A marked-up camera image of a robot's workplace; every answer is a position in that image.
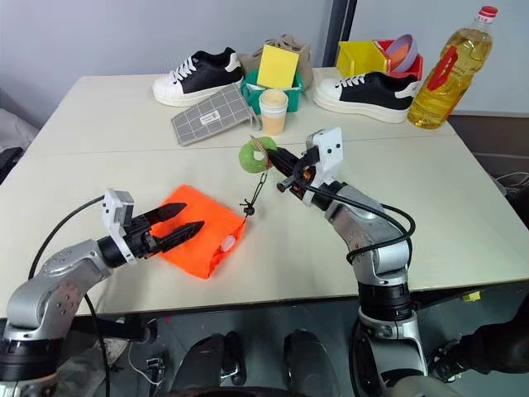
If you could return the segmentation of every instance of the plastic bottle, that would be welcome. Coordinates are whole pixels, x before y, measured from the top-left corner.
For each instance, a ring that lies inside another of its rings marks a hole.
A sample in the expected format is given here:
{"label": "plastic bottle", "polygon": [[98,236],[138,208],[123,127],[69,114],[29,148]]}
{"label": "plastic bottle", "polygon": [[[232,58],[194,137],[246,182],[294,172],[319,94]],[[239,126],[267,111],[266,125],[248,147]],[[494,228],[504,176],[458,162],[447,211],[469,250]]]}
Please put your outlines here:
{"label": "plastic bottle", "polygon": [[488,58],[493,45],[489,27],[497,12],[495,7],[482,7],[470,26],[459,29],[446,42],[439,62],[410,107],[410,122],[438,128],[450,116]]}

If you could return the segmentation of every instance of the white sneaker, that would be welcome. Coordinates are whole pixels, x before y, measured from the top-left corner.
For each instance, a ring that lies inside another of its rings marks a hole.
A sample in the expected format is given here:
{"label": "white sneaker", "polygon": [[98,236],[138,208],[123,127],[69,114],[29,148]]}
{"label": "white sneaker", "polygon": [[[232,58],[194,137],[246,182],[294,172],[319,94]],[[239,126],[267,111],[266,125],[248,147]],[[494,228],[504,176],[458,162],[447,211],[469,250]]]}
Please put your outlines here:
{"label": "white sneaker", "polygon": [[324,79],[313,99],[317,106],[331,112],[363,114],[382,122],[403,122],[419,85],[413,75],[398,79],[371,72],[347,79]]}
{"label": "white sneaker", "polygon": [[199,51],[178,68],[158,78],[152,91],[164,105],[193,106],[231,83],[241,84],[243,72],[236,52],[227,47],[217,55]]}

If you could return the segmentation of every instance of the orange fabric bag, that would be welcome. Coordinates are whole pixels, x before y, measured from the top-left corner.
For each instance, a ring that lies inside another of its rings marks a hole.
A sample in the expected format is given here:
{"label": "orange fabric bag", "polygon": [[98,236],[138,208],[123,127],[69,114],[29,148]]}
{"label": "orange fabric bag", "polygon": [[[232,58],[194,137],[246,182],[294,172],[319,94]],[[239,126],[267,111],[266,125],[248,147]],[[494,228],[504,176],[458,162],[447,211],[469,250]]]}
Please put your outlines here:
{"label": "orange fabric bag", "polygon": [[[187,222],[204,221],[205,224],[191,240],[159,255],[189,274],[207,279],[242,238],[244,217],[185,184],[163,202],[167,203],[186,203],[187,206],[176,217],[153,225],[152,233],[155,236],[165,236]],[[222,243],[229,236],[235,238],[235,243],[223,251]]]}

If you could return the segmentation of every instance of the beige bag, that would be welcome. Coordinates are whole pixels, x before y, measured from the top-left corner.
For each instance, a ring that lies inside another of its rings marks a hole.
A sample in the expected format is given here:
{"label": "beige bag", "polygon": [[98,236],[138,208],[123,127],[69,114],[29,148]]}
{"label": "beige bag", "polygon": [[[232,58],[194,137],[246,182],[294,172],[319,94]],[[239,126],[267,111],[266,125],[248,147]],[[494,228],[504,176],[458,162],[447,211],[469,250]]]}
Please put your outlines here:
{"label": "beige bag", "polygon": [[[265,44],[273,45],[274,47],[283,48],[299,54],[298,68],[296,71],[301,75],[303,85],[308,88],[311,85],[314,76],[312,75],[311,66],[311,46],[301,41],[295,41],[292,35],[281,35],[277,40],[267,40]],[[239,61],[245,74],[251,70],[258,69],[261,56],[263,54],[263,47],[259,48],[253,55],[241,54]]]}

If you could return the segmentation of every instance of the paper cup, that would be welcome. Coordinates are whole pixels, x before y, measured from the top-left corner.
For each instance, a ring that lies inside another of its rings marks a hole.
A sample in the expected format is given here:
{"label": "paper cup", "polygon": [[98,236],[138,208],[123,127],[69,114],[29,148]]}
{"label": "paper cup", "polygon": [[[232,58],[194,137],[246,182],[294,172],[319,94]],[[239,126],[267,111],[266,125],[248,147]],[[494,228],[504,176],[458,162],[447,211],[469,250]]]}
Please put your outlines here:
{"label": "paper cup", "polygon": [[283,132],[287,118],[288,96],[280,89],[267,89],[259,96],[261,120],[266,135]]}

